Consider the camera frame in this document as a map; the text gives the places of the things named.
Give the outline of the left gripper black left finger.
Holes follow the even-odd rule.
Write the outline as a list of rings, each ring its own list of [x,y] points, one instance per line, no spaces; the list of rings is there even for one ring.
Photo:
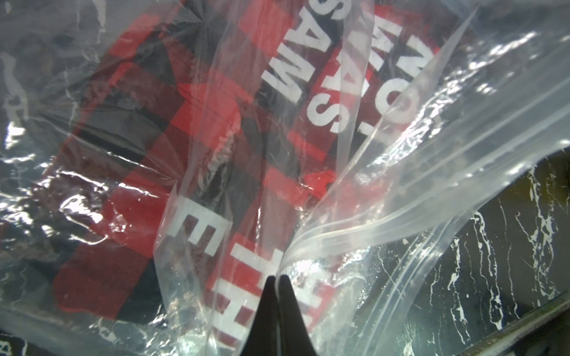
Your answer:
[[[255,319],[241,350],[241,356],[278,355],[278,299],[275,276],[266,279]]]

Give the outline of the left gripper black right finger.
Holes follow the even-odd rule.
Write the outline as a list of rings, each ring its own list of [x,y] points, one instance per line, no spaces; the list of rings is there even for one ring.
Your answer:
[[[277,285],[280,352],[286,356],[317,356],[310,341],[291,281],[282,275]]]

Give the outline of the red black checked lettered shirt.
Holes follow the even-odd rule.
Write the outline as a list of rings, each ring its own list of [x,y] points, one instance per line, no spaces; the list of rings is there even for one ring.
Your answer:
[[[163,215],[181,242],[192,330],[249,332],[265,280],[346,157],[433,59],[438,1],[182,1],[109,49],[37,194],[84,231],[50,273],[60,310],[149,323]]]

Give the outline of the clear plastic vacuum bag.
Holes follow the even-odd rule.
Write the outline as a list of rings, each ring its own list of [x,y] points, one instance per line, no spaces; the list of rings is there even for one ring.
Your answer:
[[[149,323],[59,309],[50,273],[83,226],[37,191],[81,114],[103,57],[145,13],[182,1],[1,3],[1,353],[240,355],[192,330],[198,293],[163,215],[155,247],[162,309]],[[433,59],[301,221],[278,268],[317,355],[380,355],[427,273],[476,210],[569,146],[569,3],[438,1],[454,18]]]

